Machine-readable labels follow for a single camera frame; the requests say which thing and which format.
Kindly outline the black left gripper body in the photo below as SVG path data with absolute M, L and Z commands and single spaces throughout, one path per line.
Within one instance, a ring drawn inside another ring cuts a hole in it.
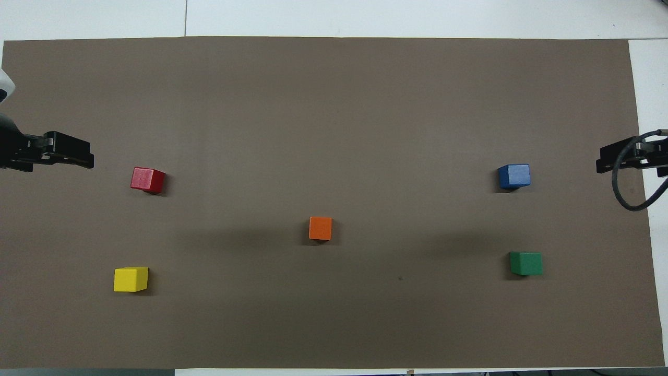
M 25 135 L 15 122 L 1 114 L 1 168 L 32 172 L 34 164 L 46 165 L 43 136 Z

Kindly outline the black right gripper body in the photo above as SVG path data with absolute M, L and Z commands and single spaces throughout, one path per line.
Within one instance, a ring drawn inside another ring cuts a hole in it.
M 637 136 L 638 140 L 633 146 L 633 168 L 656 169 L 658 178 L 667 176 L 667 137 L 661 135 L 661 139 L 648 141 Z

